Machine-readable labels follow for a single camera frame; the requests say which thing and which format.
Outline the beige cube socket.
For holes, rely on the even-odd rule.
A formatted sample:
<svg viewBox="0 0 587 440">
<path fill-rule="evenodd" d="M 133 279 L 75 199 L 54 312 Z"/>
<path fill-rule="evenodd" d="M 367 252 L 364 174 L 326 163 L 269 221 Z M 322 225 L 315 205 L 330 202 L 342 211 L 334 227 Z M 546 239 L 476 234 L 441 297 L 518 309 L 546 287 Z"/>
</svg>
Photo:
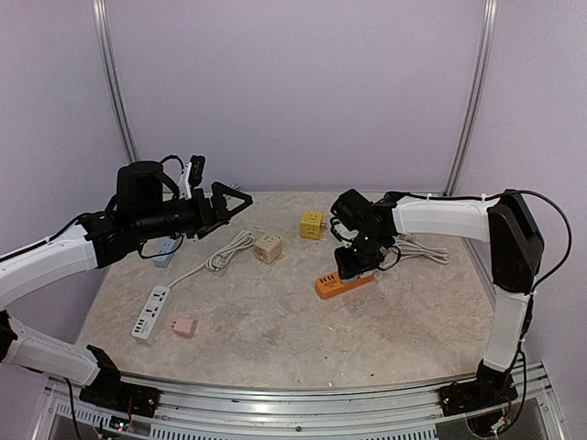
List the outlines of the beige cube socket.
<svg viewBox="0 0 587 440">
<path fill-rule="evenodd" d="M 253 244 L 255 257 L 266 264 L 272 264 L 282 254 L 282 241 L 279 236 L 265 235 Z"/>
</svg>

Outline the blue usb charger plug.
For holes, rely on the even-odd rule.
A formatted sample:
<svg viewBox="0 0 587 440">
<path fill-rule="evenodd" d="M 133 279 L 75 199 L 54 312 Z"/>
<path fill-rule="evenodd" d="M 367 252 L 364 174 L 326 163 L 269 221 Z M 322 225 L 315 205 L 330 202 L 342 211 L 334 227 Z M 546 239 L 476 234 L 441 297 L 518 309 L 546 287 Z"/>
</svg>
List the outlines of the blue usb charger plug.
<svg viewBox="0 0 587 440">
<path fill-rule="evenodd" d="M 348 276 L 348 277 L 340 277 L 340 282 L 343 284 L 350 284 L 350 283 L 362 280 L 366 276 L 367 276 L 367 273 L 361 273 L 361 274 Z"/>
</svg>

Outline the orange power strip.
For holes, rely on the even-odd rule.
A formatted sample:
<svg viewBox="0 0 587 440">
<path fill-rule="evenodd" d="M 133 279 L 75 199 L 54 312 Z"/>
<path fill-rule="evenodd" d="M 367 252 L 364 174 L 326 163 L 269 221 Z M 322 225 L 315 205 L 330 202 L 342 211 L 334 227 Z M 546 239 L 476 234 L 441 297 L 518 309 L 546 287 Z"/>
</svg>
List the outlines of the orange power strip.
<svg viewBox="0 0 587 440">
<path fill-rule="evenodd" d="M 315 291 L 321 300 L 328 300 L 339 296 L 340 294 L 350 292 L 354 289 L 369 284 L 375 280 L 373 272 L 366 276 L 358 277 L 349 282 L 340 279 L 337 272 L 328 273 L 320 276 L 315 281 Z"/>
</svg>

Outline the pink usb charger plug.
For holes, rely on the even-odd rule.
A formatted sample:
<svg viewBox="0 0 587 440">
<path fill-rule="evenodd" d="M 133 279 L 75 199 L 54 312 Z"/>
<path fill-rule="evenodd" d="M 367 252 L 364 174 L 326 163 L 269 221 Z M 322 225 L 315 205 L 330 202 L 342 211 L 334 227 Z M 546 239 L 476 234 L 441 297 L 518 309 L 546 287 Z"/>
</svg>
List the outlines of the pink usb charger plug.
<svg viewBox="0 0 587 440">
<path fill-rule="evenodd" d="M 178 317 L 172 324 L 172 331 L 179 337 L 192 338 L 198 322 L 193 318 Z"/>
</svg>

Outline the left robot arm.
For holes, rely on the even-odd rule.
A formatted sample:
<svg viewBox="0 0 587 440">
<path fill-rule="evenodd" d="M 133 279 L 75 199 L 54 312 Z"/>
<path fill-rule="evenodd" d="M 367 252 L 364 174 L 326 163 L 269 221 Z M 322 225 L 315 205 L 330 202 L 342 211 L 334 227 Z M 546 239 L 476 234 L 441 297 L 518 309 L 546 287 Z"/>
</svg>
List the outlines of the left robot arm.
<svg viewBox="0 0 587 440">
<path fill-rule="evenodd" d="M 82 213 L 52 236 L 1 257 L 1 360 L 82 386 L 111 408 L 128 388 L 100 348 L 79 347 L 22 324 L 7 308 L 26 295 L 71 275 L 109 267 L 163 237 L 202 239 L 252 205 L 250 195 L 215 181 L 200 187 L 205 158 L 193 156 L 180 180 L 163 161 L 142 160 L 120 168 L 106 208 Z"/>
</svg>

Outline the white power strip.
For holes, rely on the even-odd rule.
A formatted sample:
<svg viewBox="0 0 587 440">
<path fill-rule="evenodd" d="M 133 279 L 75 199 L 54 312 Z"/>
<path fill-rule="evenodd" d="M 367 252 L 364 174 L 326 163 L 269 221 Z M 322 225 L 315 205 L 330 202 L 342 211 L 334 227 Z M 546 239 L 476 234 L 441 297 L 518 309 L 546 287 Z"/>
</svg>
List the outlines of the white power strip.
<svg viewBox="0 0 587 440">
<path fill-rule="evenodd" d="M 171 289 L 167 286 L 155 286 L 151 290 L 131 330 L 131 336 L 137 343 L 152 343 L 171 303 L 170 295 Z"/>
</svg>

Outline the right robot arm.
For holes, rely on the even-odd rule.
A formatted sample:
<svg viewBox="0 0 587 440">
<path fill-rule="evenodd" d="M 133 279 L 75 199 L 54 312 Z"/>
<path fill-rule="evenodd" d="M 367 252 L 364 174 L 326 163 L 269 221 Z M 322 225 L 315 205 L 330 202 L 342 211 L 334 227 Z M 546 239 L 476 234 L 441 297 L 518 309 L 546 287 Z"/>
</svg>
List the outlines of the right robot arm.
<svg viewBox="0 0 587 440">
<path fill-rule="evenodd" d="M 387 192 L 372 202 L 354 189 L 330 208 L 341 281 L 384 270 L 384 252 L 401 235 L 428 234 L 481 241 L 490 247 L 495 295 L 493 326 L 474 379 L 439 389 L 446 415 L 512 402 L 512 369 L 530 326 L 545 241 L 525 198 L 528 190 L 495 195 L 435 196 Z"/>
</svg>

